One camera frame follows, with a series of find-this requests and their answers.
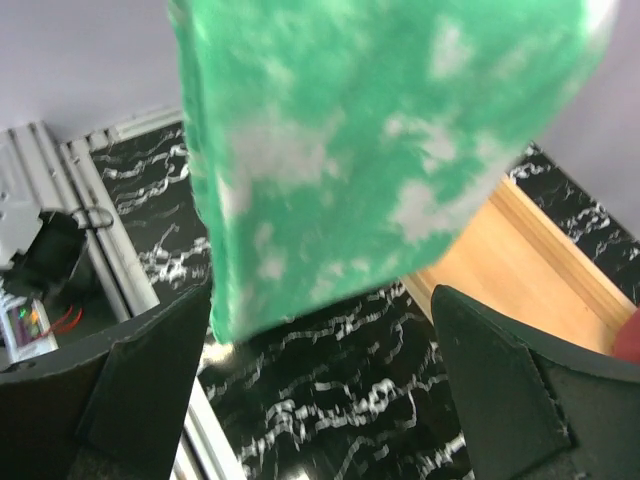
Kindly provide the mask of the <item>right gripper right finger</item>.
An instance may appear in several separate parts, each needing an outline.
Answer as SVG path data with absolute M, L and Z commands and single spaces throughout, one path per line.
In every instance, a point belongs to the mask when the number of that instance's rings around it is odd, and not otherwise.
M 476 478 L 638 478 L 638 366 L 450 286 L 431 314 Z

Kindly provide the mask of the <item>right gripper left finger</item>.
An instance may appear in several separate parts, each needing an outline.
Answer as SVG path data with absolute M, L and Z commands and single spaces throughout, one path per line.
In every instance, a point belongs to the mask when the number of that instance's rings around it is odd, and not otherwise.
M 1 373 L 4 479 L 167 479 L 210 312 L 208 284 Z

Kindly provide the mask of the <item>green tie-dye trousers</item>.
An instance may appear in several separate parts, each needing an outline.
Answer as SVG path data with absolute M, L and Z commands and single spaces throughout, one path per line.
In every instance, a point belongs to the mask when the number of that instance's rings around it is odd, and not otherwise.
M 214 337 L 436 263 L 584 85 L 614 1 L 172 1 Z

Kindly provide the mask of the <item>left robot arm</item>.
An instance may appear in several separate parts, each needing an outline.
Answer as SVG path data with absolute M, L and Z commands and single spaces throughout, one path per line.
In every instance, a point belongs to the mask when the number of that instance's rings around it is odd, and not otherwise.
M 1 279 L 6 292 L 75 303 L 97 289 L 86 208 L 44 209 L 16 154 L 1 147 Z

